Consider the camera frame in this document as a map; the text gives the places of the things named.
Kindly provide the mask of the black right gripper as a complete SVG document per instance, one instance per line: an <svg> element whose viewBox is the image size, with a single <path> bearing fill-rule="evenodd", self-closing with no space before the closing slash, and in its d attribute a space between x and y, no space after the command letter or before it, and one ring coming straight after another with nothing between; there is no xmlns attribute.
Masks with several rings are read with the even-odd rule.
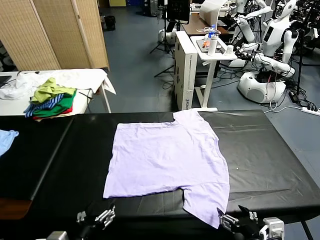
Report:
<svg viewBox="0 0 320 240"><path fill-rule="evenodd" d="M224 214L217 207L219 224L224 229L230 230L234 239L259 239L262 220L258 219L258 215L255 211L251 211L242 205L238 205L238 208L247 217L242 217L240 219L234 218L228 214Z"/></svg>

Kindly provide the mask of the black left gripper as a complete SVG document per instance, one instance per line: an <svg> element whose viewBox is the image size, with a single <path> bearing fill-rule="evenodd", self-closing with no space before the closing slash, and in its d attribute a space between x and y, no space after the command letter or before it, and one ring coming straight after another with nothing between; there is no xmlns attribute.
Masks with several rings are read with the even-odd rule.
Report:
<svg viewBox="0 0 320 240"><path fill-rule="evenodd" d="M109 209L103 211L94 221L86 221L86 212L80 211L77 213L76 222L80 223L76 233L77 240L89 240L94 234L105 229L116 217L116 206L111 205Z"/></svg>

